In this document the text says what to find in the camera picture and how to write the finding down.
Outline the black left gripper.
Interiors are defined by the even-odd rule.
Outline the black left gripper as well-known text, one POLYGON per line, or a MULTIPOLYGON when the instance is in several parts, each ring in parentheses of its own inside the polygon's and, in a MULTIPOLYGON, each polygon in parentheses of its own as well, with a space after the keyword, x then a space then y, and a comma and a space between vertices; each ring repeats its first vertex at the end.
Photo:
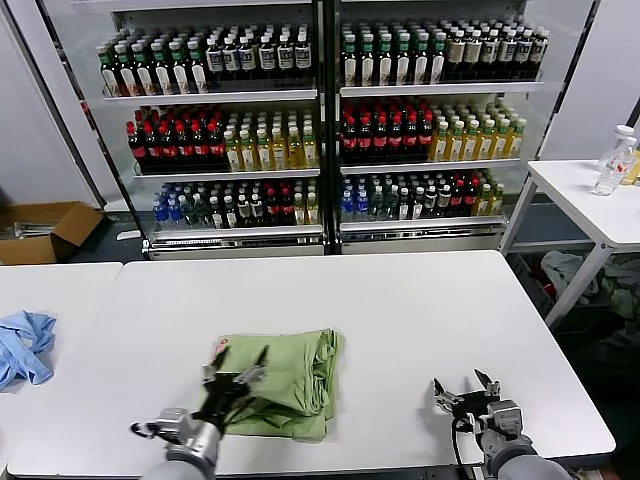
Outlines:
POLYGON ((199 419, 214 426, 226 426, 235 405, 249 395, 249 386, 264 379, 268 352, 269 346, 265 346, 254 364, 239 374, 217 375, 227 354, 226 345, 218 346, 211 362, 202 369, 206 396, 199 409, 199 419))

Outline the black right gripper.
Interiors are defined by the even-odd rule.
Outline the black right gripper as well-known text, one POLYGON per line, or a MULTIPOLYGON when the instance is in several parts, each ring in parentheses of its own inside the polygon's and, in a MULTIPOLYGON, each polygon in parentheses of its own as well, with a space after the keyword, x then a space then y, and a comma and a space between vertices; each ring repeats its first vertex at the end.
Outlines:
POLYGON ((460 395, 446 390, 438 379, 434 378, 434 396, 436 404, 445 412, 451 412, 454 418, 466 418, 469 414, 480 417, 488 414, 488 405, 501 400, 501 384, 492 380, 488 374, 478 369, 474 373, 485 391, 475 391, 460 395))

